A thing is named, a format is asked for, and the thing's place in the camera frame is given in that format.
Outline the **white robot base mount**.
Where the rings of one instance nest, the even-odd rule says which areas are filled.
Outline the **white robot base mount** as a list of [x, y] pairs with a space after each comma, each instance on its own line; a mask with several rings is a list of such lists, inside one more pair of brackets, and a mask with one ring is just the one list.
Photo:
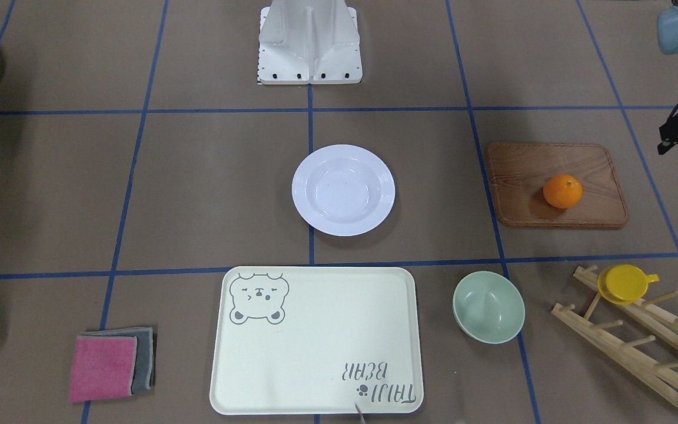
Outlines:
[[358, 84], [360, 27], [344, 1], [274, 1], [260, 10], [259, 84]]

